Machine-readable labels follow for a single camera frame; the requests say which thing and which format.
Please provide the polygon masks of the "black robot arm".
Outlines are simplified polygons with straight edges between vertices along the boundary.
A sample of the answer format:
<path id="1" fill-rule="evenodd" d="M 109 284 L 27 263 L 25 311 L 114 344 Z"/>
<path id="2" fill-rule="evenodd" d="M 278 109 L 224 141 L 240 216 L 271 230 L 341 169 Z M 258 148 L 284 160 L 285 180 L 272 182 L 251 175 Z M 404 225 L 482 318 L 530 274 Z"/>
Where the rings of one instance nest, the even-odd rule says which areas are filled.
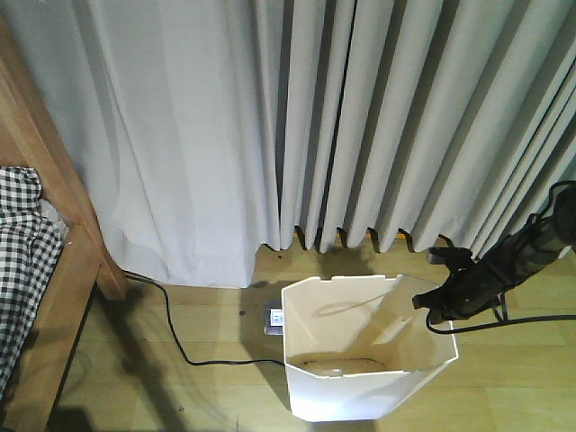
<path id="1" fill-rule="evenodd" d="M 430 322 L 467 320 L 503 304 L 504 293 L 521 285 L 575 246 L 575 182 L 550 187 L 548 202 L 528 216 L 516 233 L 500 240 L 478 261 L 464 247 L 432 247 L 427 260 L 449 270 L 438 288 L 412 298 L 413 307 L 427 309 Z"/>

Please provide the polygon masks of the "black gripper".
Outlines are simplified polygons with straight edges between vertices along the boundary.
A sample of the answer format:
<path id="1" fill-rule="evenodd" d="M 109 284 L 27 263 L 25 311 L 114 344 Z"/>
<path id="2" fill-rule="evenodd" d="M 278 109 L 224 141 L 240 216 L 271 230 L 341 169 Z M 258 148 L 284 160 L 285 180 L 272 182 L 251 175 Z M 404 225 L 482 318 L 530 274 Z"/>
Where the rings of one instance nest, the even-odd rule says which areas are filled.
<path id="1" fill-rule="evenodd" d="M 428 309 L 432 320 L 468 320 L 491 307 L 507 284 L 483 263 L 452 272 L 438 288 L 412 298 L 415 310 Z"/>

